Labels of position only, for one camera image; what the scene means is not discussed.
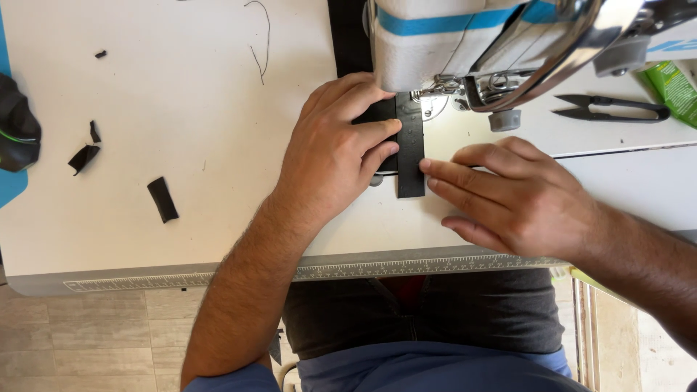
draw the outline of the blue shirt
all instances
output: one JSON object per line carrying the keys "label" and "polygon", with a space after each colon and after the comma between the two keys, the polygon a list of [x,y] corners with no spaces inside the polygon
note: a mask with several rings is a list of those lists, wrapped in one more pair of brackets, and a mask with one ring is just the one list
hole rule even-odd
{"label": "blue shirt", "polygon": [[[521,354],[439,342],[394,342],[298,362],[304,392],[588,392],[572,380],[564,349]],[[252,364],[198,377],[185,392],[278,392],[271,370]]]}

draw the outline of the white table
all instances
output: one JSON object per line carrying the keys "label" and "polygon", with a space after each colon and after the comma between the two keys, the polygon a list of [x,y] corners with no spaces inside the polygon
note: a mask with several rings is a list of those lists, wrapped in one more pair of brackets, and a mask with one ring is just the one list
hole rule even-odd
{"label": "white table", "polygon": [[[8,281],[25,294],[70,293],[72,279],[212,271],[273,189],[306,97],[335,78],[326,0],[1,0],[10,64],[43,127],[29,186],[0,209]],[[97,60],[94,54],[108,55]],[[697,144],[697,130],[562,118],[555,93],[647,98],[630,77],[579,74],[521,107],[523,126],[491,133],[486,114],[450,106],[424,127],[426,155],[518,135],[555,156]],[[102,151],[73,177],[90,142]],[[599,198],[671,230],[697,229],[697,146],[568,158]],[[164,176],[180,218],[165,225],[146,185]],[[397,199],[396,178],[368,189],[305,253],[323,256],[465,245],[440,226],[432,194]]]}

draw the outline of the person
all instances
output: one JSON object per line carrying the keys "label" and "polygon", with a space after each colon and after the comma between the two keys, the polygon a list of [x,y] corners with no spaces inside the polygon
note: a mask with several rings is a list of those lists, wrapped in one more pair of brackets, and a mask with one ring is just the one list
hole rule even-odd
{"label": "person", "polygon": [[[548,269],[428,276],[411,302],[387,280],[291,283],[314,237],[397,152],[385,139],[398,120],[351,125],[393,95],[356,73],[309,96],[275,189],[201,303],[184,391],[278,391],[268,347],[282,316],[304,391],[587,391],[569,378]],[[469,217],[444,218],[445,228],[497,252],[567,260],[697,353],[691,243],[593,199],[517,137],[466,146],[450,162],[424,159],[420,169]]]}

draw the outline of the black thread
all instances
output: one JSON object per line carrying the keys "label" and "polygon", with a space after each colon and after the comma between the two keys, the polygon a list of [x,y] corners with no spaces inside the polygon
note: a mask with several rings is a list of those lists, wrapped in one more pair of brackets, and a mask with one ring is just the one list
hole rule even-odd
{"label": "black thread", "polygon": [[263,66],[263,71],[261,70],[261,64],[259,64],[259,60],[256,59],[256,53],[254,53],[254,48],[250,45],[250,49],[252,50],[252,56],[254,56],[256,66],[259,67],[259,76],[261,77],[261,85],[263,86],[263,76],[264,74],[266,74],[266,69],[268,68],[268,46],[271,42],[271,21],[268,19],[268,11],[266,10],[266,7],[260,1],[252,0],[249,3],[245,4],[243,7],[246,7],[251,3],[259,3],[259,5],[263,8],[264,13],[266,14],[266,23],[268,24],[268,30],[266,32],[266,63]]}

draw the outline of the hand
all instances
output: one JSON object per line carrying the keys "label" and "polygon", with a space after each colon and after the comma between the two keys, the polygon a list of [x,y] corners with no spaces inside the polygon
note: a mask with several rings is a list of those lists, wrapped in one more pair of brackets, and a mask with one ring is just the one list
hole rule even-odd
{"label": "hand", "polygon": [[380,90],[371,73],[346,75],[315,90],[300,111],[270,196],[275,213],[296,230],[318,232],[363,193],[380,164],[399,149],[383,140],[401,122],[351,121],[394,95]]}
{"label": "hand", "polygon": [[[480,165],[491,174],[467,167]],[[442,225],[498,252],[571,261],[600,244],[610,207],[593,199],[552,157],[518,137],[473,144],[451,162],[424,159],[428,186],[474,221],[449,216]]]}

